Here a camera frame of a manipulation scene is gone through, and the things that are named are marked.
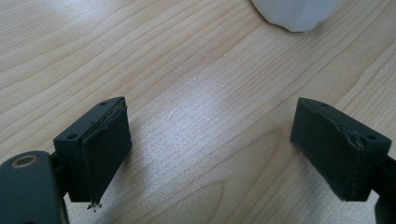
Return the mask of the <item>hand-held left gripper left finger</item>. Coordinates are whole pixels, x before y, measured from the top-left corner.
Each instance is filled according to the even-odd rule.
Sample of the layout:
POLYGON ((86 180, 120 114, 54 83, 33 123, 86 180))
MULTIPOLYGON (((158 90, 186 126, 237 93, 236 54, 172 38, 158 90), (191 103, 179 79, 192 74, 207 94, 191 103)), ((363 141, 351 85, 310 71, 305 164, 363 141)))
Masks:
POLYGON ((125 99, 111 98, 94 106, 53 143, 68 174, 70 200, 99 203, 132 149, 125 99))

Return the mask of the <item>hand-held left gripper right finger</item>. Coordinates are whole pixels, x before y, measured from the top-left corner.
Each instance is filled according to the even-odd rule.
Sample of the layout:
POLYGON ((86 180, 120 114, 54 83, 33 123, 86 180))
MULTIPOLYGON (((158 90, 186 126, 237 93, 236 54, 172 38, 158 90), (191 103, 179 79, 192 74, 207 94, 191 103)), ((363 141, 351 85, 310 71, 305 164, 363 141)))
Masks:
POLYGON ((391 140, 325 103, 300 98, 290 141, 342 201, 364 202, 371 191, 392 200, 391 140))

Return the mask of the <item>translucent white plastic container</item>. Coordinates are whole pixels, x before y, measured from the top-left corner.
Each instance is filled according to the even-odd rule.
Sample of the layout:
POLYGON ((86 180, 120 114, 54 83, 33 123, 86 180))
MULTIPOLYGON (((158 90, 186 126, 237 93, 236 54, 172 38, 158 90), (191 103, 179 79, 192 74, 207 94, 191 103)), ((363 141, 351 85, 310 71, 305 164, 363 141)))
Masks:
POLYGON ((327 20, 340 0, 251 0, 251 2, 270 23, 290 32, 306 32, 327 20))

